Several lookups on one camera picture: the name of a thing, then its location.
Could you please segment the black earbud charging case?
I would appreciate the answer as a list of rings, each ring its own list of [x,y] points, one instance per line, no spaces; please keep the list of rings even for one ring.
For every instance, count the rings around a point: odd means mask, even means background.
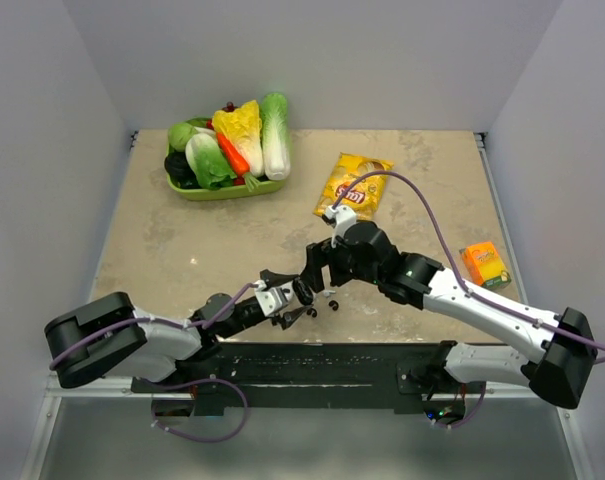
[[[310,306],[313,304],[315,293],[301,278],[296,278],[293,280],[292,288],[297,300],[301,305]]]

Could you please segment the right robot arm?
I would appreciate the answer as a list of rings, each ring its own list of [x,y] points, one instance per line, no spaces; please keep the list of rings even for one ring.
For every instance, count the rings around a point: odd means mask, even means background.
[[[451,317],[497,339],[489,346],[442,343],[420,378],[434,390],[505,383],[527,387],[557,407],[578,407],[597,359],[584,313],[566,308],[558,314],[471,287],[440,262],[399,251],[370,221],[307,246],[301,277],[315,292],[324,288],[324,268],[333,287],[352,280],[372,284],[394,303]]]

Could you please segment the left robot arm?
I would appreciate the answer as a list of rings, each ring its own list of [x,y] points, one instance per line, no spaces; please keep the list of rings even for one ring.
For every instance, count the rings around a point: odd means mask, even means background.
[[[182,390],[189,368],[182,361],[207,358],[219,341],[265,321],[289,328],[314,302],[299,275],[269,270],[233,296],[214,294],[186,319],[161,318],[115,292],[50,321],[44,328],[49,369],[65,389],[107,376],[138,377],[167,392]]]

